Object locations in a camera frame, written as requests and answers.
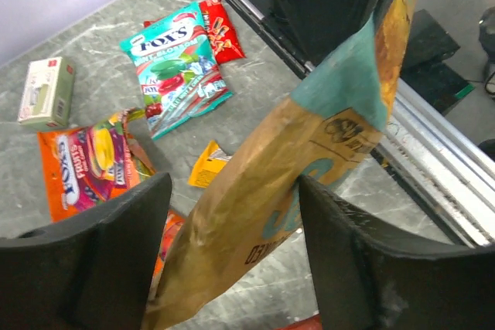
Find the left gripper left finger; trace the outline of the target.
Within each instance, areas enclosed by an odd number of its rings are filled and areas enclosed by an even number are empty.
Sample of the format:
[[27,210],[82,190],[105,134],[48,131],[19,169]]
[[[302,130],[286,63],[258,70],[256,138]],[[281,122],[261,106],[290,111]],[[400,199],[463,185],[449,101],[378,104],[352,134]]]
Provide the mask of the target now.
[[161,172],[68,219],[1,241],[3,329],[138,329],[166,224]]

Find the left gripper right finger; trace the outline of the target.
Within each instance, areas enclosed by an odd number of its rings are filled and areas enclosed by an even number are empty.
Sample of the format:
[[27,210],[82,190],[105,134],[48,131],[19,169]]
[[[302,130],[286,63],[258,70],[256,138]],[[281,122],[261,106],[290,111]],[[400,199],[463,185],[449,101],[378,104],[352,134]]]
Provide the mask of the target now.
[[324,329],[492,329],[494,248],[387,223],[311,177],[299,201]]

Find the orange Fox's fruits candy bag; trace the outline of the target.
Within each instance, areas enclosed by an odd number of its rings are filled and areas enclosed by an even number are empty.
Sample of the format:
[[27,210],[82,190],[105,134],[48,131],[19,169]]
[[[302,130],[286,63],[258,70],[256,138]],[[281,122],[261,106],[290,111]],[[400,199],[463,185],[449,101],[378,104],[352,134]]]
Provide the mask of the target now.
[[155,174],[128,124],[145,112],[119,111],[92,126],[37,134],[53,222],[127,192]]

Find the gold teal snack bag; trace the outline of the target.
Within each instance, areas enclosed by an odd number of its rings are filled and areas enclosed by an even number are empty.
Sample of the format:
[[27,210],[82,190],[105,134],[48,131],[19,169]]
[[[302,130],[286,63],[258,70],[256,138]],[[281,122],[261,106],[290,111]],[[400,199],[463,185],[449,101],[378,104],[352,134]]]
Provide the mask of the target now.
[[393,0],[381,24],[330,52],[251,132],[187,217],[169,249],[143,328],[192,318],[302,223],[300,175],[343,181],[391,116],[416,0]]

